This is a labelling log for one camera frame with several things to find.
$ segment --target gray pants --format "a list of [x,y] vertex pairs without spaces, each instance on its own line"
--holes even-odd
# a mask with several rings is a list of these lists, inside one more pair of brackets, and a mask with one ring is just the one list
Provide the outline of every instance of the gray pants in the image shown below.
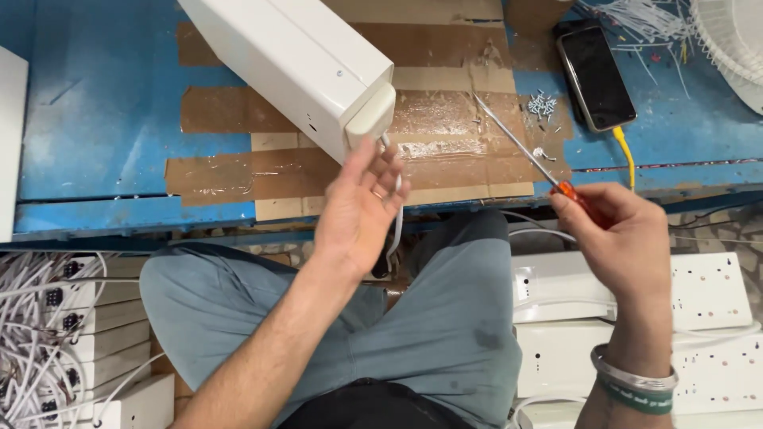
[[[311,398],[371,377],[406,385],[478,429],[503,427],[521,362],[507,233],[497,211],[448,220],[414,249],[414,281],[386,314],[383,288],[358,287],[273,426]],[[196,390],[296,273],[228,247],[183,244],[146,262],[140,292],[162,348]]]

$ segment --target black shirt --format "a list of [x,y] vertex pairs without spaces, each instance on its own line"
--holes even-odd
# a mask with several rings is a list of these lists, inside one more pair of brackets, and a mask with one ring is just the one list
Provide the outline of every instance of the black shirt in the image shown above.
[[474,429],[456,413],[407,386],[375,379],[305,402],[278,429]]

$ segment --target hand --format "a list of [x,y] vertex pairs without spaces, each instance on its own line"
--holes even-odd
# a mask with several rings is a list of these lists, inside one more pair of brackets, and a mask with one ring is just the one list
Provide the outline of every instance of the hand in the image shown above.
[[619,305],[657,298],[670,301],[670,238],[665,211],[616,183],[576,187],[592,205],[615,220],[605,231],[561,194],[550,197],[560,227],[577,240],[591,271]]
[[407,180],[395,191],[403,169],[397,151],[392,144],[380,154],[378,143],[364,138],[326,192],[313,258],[348,273],[352,281],[359,281],[376,264],[389,226],[408,196]]

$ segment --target white fan guard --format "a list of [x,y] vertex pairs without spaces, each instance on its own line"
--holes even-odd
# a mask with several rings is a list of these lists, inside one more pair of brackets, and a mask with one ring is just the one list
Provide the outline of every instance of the white fan guard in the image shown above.
[[691,0],[691,17],[703,52],[763,115],[763,0]]

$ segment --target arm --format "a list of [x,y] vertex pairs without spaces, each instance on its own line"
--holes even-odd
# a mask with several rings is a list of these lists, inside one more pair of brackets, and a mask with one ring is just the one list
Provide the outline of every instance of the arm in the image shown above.
[[[578,191],[611,216],[604,231],[580,206],[553,195],[560,224],[578,240],[596,277],[617,300],[617,321],[604,359],[628,373],[670,375],[672,313],[670,241],[665,212],[616,184],[580,186]],[[672,428],[670,414],[645,414],[611,399],[596,382],[576,428]]]
[[[320,339],[373,267],[410,183],[394,181],[395,147],[378,156],[370,140],[329,187],[315,253],[288,291],[207,379],[173,429],[265,429],[283,408]],[[372,193],[380,193],[384,200]]]

